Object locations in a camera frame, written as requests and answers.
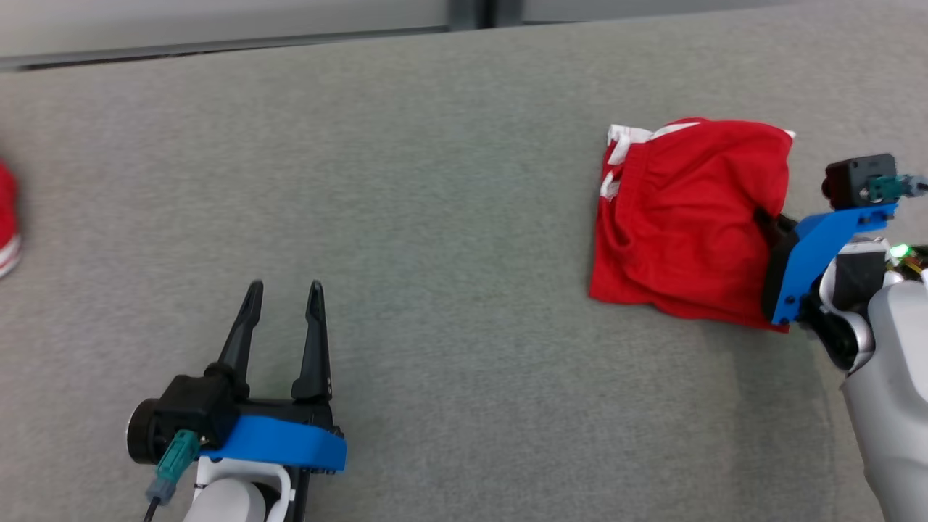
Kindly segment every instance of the gray table surface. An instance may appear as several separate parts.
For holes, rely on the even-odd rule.
[[[133,407],[213,360],[252,278],[252,393],[286,396],[319,278],[349,463],[307,519],[879,520],[802,332],[586,287],[608,124],[793,129],[787,211],[824,211],[831,161],[928,171],[927,46],[925,12],[842,2],[0,76],[0,518],[140,519]]]

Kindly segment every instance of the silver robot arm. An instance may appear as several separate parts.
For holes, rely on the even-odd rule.
[[[882,288],[868,304],[873,353],[841,389],[886,522],[928,519],[928,290]]]

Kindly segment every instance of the black cable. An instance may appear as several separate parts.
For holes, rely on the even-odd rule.
[[[151,522],[151,519],[155,516],[155,510],[158,509],[159,502],[161,502],[161,499],[158,497],[151,499],[151,503],[148,505],[148,511],[145,512],[145,518],[142,519],[142,522]]]

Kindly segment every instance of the red garment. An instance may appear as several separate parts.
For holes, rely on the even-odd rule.
[[[769,247],[754,222],[778,215],[789,181],[793,138],[752,122],[712,122],[633,143],[608,164],[618,192],[599,198],[590,297],[654,303],[688,319],[785,331],[764,318],[761,290]]]
[[[19,261],[16,190],[16,180],[0,163],[0,277],[5,276]]]

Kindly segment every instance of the red folded shorts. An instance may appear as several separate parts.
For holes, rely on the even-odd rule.
[[[693,118],[609,138],[590,297],[784,331],[761,312],[770,251],[754,213],[782,211],[793,133]]]

